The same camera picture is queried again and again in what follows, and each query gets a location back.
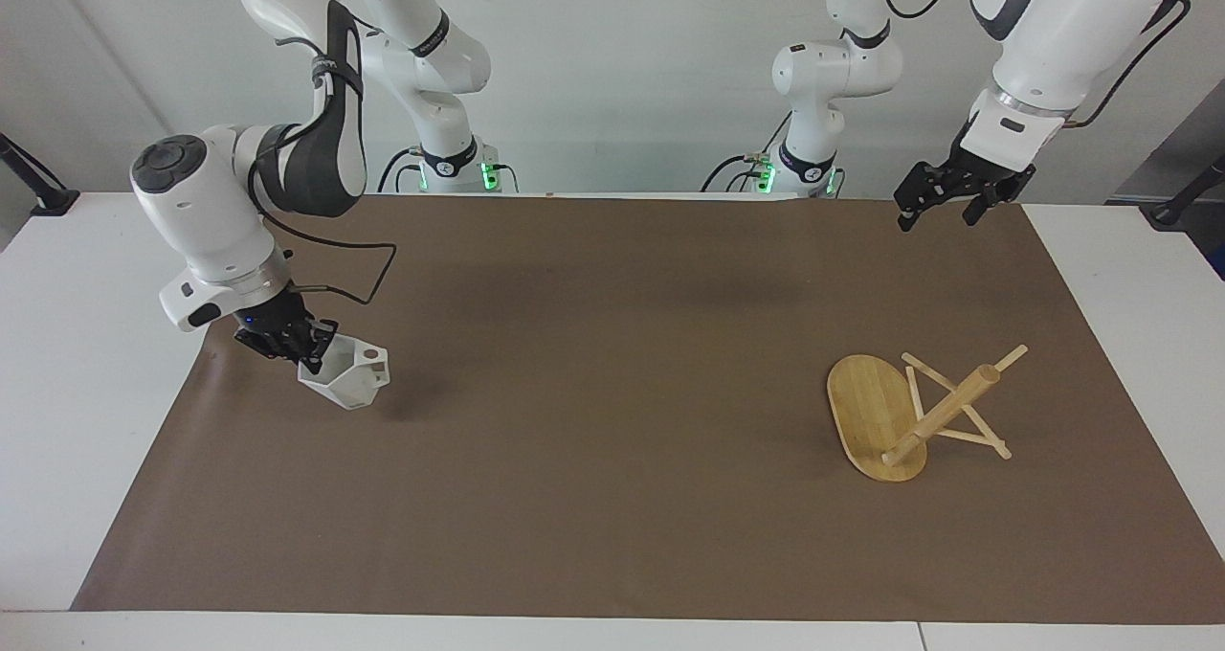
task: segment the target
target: brown paper mat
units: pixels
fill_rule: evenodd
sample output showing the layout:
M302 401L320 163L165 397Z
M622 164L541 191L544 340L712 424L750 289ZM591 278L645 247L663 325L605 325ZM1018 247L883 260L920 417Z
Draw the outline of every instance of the brown paper mat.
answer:
M1023 211L915 233L876 202L368 199L391 351L342 412L211 329L74 609L1225 623L1225 566ZM299 283L374 253L287 240ZM859 474L839 358L960 378L1031 353L947 439ZM940 391L924 389L929 400Z

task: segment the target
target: wooden dowel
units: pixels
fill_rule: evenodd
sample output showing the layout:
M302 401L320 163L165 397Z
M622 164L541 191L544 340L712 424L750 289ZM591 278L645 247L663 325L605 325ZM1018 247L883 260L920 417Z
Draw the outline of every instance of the wooden dowel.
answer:
M981 435L974 435L973 433L964 433L959 430L940 429L936 432L937 436L941 438L953 438L953 440L964 440L965 443L975 443L976 445L986 445L989 447L996 446L995 443L987 440Z
M962 407L962 411L965 412L965 416L969 417L971 422L974 422L974 427L978 428L979 432L981 432L982 435L991 441L991 445L1000 454L1000 457L1005 460L1012 460L1012 451L1008 450L1007 445L1005 445L1003 439L996 435L996 433L991 429L991 427L987 425L986 419L984 419L982 416L979 414L979 411L975 409L975 407L970 407L969 405L967 405L965 407Z
M948 425L948 422L953 421L954 416L962 412L962 407L974 403L976 398L982 397L998 381L1000 371L997 368L984 364L974 369L970 375L965 376L965 380L960 385L932 407L931 412L927 412L922 419L919 419L914 430L902 436L902 440L881 456L884 466L898 466L907 455L914 452L916 447L936 435L936 432Z
M910 384L910 403L915 406L915 423L922 419L922 398L919 397L919 379L915 378L915 368L907 367L907 383Z
M1017 359L1023 358L1028 351L1029 351L1029 348L1025 347L1024 345L1022 345L1022 346L1017 347L1016 349L1011 351L1007 354L1007 357L1005 357L1003 359L1000 359L1000 363L996 364L996 370L1003 371L1008 367L1016 364Z
M920 374L922 374L922 375L930 378L931 380L938 383L940 385L944 386L944 390L947 390L949 392L952 392L953 390L957 390L957 386L953 384L953 381L951 381L947 378L944 378L944 374L937 371L936 369L932 369L927 364L924 364L914 354L911 354L909 352L903 352L902 353L902 360L905 362L907 364L910 364L915 369L918 369Z

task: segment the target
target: wooden base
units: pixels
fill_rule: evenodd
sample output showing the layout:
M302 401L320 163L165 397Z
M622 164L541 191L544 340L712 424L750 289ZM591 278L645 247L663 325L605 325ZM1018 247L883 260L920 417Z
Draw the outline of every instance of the wooden base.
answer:
M927 465L927 447L916 447L897 466L882 455L918 423L910 386L893 364L866 354L846 357L829 371L829 403L843 450L855 468L882 482L904 482Z

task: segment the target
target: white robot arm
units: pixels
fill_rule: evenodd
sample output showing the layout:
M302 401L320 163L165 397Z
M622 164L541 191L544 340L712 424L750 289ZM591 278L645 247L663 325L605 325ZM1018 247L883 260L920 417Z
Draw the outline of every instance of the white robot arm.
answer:
M383 28L364 37L364 22L339 0L241 1L278 44L312 53L314 118L306 125L218 126L200 136L165 137L136 158L132 189L187 262L160 293L170 320L191 331L234 315L235 340L299 364L304 381L318 383L343 370L330 357L352 357L354 343L365 343L338 336L333 321L306 310L260 210L341 216L361 196L364 48L413 116L437 186L489 189L479 162L492 150L473 136L454 98L485 86L489 55L435 0L368 0ZM330 347L338 338L343 346ZM381 371L348 402L333 400L348 407L369 403L375 387L386 384L385 365Z
M1034 158L1088 97L1095 76L1114 66L1174 0L973 0L974 13L1003 53L992 81L940 167L919 163L898 188L903 230L951 199L971 197L975 224L1016 200L1034 175Z
M797 43L774 59L774 88L791 104L791 126L769 150L768 191L826 196L845 128L835 98L877 96L902 78L902 50L889 40L884 0L827 0L843 27L834 42Z

